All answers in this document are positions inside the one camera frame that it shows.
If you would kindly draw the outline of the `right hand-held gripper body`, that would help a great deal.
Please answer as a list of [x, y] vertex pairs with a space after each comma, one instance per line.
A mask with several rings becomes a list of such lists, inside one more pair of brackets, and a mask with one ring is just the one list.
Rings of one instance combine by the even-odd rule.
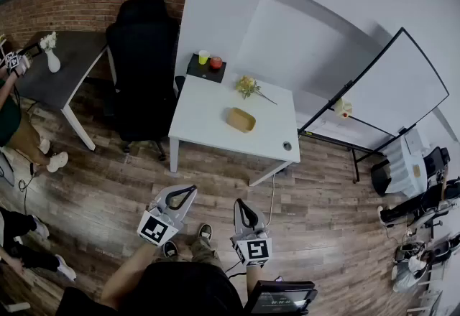
[[272, 239], [268, 236], [264, 213], [251, 203], [246, 203], [258, 216], [255, 227], [235, 226], [234, 203], [234, 230], [231, 237], [232, 247], [244, 266], [264, 266], [272, 254]]

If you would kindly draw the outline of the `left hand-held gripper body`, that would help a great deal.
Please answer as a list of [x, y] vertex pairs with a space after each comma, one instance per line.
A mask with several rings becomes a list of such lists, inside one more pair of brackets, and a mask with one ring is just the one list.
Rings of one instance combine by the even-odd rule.
[[190, 205], [185, 205], [179, 210], [168, 207], [167, 194], [175, 188], [185, 188], [191, 185], [173, 185], [163, 188], [144, 211], [137, 228], [139, 237], [155, 246], [163, 246], [183, 228], [183, 219]]

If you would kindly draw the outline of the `yellow plastic tray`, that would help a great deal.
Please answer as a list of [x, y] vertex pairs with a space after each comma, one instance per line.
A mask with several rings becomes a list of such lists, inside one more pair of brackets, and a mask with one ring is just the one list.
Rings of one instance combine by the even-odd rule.
[[249, 133], [254, 129], [256, 119], [246, 111], [233, 107], [228, 110], [226, 122], [242, 133]]

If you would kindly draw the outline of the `person's left forearm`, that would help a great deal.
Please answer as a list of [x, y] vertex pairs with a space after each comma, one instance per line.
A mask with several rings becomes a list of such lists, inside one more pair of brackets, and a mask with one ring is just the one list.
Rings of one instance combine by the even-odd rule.
[[145, 269], [156, 258], [157, 247], [144, 243], [109, 278], [100, 297], [100, 303], [117, 310], [136, 288]]

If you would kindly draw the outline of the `person's right forearm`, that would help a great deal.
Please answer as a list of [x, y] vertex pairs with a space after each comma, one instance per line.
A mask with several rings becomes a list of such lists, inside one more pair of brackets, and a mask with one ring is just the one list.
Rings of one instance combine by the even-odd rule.
[[250, 297], [257, 282], [261, 279], [262, 267], [260, 265], [248, 266], [246, 271], [247, 277], [247, 295]]

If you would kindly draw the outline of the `person's left shoe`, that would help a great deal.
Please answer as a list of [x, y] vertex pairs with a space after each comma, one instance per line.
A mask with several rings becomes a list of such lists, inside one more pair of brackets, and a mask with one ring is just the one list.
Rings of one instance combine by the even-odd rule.
[[173, 241], [167, 241], [162, 250], [166, 259], [176, 259], [179, 256], [178, 247]]

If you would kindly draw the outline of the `person's olive trousers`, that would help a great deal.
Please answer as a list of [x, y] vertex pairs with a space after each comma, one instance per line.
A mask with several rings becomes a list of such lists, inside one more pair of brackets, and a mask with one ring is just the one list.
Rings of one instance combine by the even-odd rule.
[[211, 247], [211, 243], [206, 237], [198, 236], [192, 243], [190, 250], [193, 263], [209, 264], [223, 269], [217, 251]]

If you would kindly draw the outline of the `black chest-mounted screen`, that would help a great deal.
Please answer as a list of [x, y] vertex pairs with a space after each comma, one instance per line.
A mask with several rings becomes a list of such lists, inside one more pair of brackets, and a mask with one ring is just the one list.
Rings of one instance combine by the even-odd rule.
[[258, 281], [244, 306], [244, 313], [248, 316], [307, 316], [308, 306], [317, 294], [315, 284], [310, 281]]

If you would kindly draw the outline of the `person's black shirt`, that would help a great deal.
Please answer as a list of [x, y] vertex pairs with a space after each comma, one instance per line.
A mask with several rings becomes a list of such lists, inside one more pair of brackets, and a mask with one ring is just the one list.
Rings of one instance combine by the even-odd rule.
[[55, 316], [243, 316], [238, 292], [217, 266], [157, 262], [115, 310], [68, 287]]

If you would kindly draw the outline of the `white table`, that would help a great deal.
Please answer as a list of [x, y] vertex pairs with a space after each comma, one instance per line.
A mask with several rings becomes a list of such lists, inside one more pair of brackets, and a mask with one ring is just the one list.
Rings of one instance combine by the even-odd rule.
[[[262, 93], [277, 105], [261, 96], [243, 99], [235, 89], [235, 79], [227, 83], [187, 75], [170, 126], [170, 171], [177, 172], [179, 144], [182, 141], [230, 152], [273, 159], [274, 164], [254, 176], [254, 187], [292, 163], [300, 162], [298, 127], [293, 94], [290, 90], [260, 82]], [[242, 133], [226, 122], [230, 108], [240, 108], [256, 119], [249, 133]], [[288, 141], [292, 149], [283, 148]]]

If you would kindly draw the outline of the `black flat box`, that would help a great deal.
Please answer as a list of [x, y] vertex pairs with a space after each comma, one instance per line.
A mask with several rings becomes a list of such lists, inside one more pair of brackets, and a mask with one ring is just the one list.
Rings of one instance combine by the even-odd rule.
[[198, 61], [198, 54], [192, 54], [186, 73], [215, 83], [221, 83], [224, 78], [225, 69], [226, 62], [222, 62], [219, 69], [214, 69], [210, 65], [210, 60], [207, 60], [205, 65], [201, 65]]

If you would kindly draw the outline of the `black office chair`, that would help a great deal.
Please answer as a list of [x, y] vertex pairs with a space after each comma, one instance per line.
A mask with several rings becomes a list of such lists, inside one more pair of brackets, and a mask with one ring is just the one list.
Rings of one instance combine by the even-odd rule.
[[179, 24], [164, 0], [128, 0], [105, 32], [114, 66], [113, 115], [124, 152], [138, 141], [158, 146], [168, 135], [184, 77], [175, 77], [173, 60]]

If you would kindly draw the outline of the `yellow flower bouquet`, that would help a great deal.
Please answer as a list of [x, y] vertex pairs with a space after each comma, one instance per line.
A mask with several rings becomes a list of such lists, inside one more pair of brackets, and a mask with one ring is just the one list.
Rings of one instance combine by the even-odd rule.
[[235, 89], [238, 93], [241, 94], [243, 99], [247, 99], [253, 94], [255, 94], [263, 97], [270, 103], [277, 105], [276, 102], [274, 102], [272, 99], [268, 98], [261, 92], [260, 86], [257, 84], [257, 81], [253, 77], [250, 77], [248, 75], [244, 75], [238, 81], [236, 81]]

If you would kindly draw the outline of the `black waste bin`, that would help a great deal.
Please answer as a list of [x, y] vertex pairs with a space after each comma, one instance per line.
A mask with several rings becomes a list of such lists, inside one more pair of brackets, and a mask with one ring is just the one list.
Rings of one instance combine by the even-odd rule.
[[392, 180], [385, 170], [388, 164], [389, 161], [386, 159], [383, 162], [373, 165], [371, 168], [372, 185], [380, 197], [384, 197], [387, 194], [386, 190]]

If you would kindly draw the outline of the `cream whiteboard eraser holder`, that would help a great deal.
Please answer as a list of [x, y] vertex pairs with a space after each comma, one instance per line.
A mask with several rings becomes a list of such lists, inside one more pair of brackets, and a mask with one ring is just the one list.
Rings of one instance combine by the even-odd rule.
[[352, 115], [353, 107], [351, 102], [347, 101], [344, 98], [340, 98], [335, 102], [333, 106], [333, 111], [340, 118], [347, 119]]

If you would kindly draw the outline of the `white drawer cabinet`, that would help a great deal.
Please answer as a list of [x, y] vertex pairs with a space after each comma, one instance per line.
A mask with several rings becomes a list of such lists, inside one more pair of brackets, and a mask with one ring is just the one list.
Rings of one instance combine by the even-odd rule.
[[428, 148], [428, 140], [413, 128], [382, 150], [389, 162], [390, 183], [385, 194], [402, 193], [412, 198], [427, 190], [428, 174], [423, 154]]

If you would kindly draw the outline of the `dark desk with white legs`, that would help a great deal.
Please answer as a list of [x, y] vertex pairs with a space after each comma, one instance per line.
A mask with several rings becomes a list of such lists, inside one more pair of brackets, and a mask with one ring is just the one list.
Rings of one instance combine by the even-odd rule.
[[73, 113], [70, 102], [90, 71], [104, 53], [110, 53], [106, 35], [100, 32], [64, 31], [57, 34], [53, 50], [60, 69], [52, 73], [47, 56], [33, 58], [31, 68], [16, 83], [20, 96], [60, 111], [88, 149], [96, 145]]

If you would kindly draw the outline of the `white vase with flowers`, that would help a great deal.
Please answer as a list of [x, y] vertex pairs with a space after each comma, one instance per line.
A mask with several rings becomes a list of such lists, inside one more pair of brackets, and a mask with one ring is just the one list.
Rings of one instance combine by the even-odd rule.
[[60, 60], [54, 53], [57, 46], [57, 33], [53, 31], [40, 39], [40, 48], [47, 56], [47, 66], [51, 73], [56, 73], [60, 70]]

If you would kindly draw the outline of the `small black chair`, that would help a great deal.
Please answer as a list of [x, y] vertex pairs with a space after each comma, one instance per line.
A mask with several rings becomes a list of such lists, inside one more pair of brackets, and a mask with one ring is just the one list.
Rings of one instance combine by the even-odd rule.
[[444, 170], [450, 162], [449, 151], [446, 147], [436, 147], [433, 151], [423, 158], [427, 172], [427, 178], [436, 175], [438, 171]]

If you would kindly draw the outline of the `black-framed whiteboard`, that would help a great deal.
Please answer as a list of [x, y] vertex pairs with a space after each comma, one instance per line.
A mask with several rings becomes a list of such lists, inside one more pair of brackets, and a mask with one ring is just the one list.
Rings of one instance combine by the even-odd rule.
[[[373, 61], [345, 84], [298, 129], [298, 136], [346, 147], [358, 164], [414, 129], [449, 96], [448, 88], [424, 51], [405, 28], [400, 28]], [[386, 135], [386, 141], [371, 149], [327, 137], [307, 129], [325, 112], [337, 112], [338, 102], [351, 104], [347, 117]]]

